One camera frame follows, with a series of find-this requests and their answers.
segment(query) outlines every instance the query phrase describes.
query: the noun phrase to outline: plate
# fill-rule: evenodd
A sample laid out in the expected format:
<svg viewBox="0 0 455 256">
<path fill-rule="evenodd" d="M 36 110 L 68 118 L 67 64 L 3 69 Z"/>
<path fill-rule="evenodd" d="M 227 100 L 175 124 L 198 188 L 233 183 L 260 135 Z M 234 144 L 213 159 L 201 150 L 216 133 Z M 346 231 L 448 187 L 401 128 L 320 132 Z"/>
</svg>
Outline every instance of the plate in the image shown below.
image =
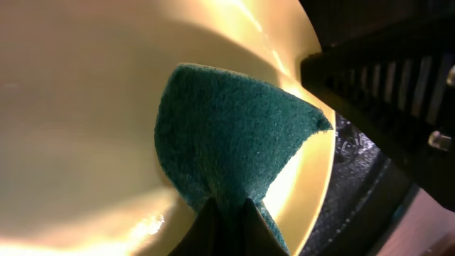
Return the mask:
<svg viewBox="0 0 455 256">
<path fill-rule="evenodd" d="M 177 63 L 299 84 L 320 46 L 298 1 L 0 3 L 0 255 L 166 255 L 193 222 L 154 151 Z M 334 133 L 312 136 L 264 202 L 291 253 L 321 209 Z"/>
</svg>

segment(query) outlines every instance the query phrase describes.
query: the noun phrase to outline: white plate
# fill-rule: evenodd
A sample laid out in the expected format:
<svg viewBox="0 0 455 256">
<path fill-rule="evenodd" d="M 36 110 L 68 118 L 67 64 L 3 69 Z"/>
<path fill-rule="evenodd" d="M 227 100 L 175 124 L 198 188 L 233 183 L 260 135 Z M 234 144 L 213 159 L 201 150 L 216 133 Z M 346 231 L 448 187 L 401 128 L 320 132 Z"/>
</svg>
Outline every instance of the white plate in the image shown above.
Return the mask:
<svg viewBox="0 0 455 256">
<path fill-rule="evenodd" d="M 298 1 L 0 2 L 0 255 L 167 254 L 193 214 L 154 151 L 162 90 L 177 63 L 302 89 L 320 50 Z M 290 251 L 325 196 L 333 132 L 289 162 L 264 201 Z"/>
</svg>

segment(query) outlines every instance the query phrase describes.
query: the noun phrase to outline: dark green sponge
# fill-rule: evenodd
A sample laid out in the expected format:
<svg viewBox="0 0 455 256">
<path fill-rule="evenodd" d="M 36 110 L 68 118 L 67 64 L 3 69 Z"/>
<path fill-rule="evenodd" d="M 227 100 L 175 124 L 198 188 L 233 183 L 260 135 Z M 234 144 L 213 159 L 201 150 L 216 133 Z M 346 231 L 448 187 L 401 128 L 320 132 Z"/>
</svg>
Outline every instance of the dark green sponge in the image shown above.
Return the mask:
<svg viewBox="0 0 455 256">
<path fill-rule="evenodd" d="M 164 172 L 195 212 L 213 197 L 234 230 L 249 197 L 286 249 L 262 199 L 302 143 L 330 128 L 321 110 L 269 83 L 183 64 L 162 95 L 155 147 Z"/>
</svg>

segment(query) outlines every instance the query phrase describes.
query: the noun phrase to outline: green cloth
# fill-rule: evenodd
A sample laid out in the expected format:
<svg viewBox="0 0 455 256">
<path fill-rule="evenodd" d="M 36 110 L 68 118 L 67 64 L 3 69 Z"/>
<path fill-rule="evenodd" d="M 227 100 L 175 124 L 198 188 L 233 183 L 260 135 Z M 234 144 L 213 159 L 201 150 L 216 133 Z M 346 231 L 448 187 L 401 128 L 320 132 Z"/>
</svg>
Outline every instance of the green cloth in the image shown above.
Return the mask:
<svg viewBox="0 0 455 256">
<path fill-rule="evenodd" d="M 195 212 L 215 198 L 234 232 L 249 197 L 287 251 L 262 199 L 302 143 L 328 129 L 321 110 L 267 82 L 183 64 L 162 95 L 155 147 L 164 172 Z"/>
</svg>

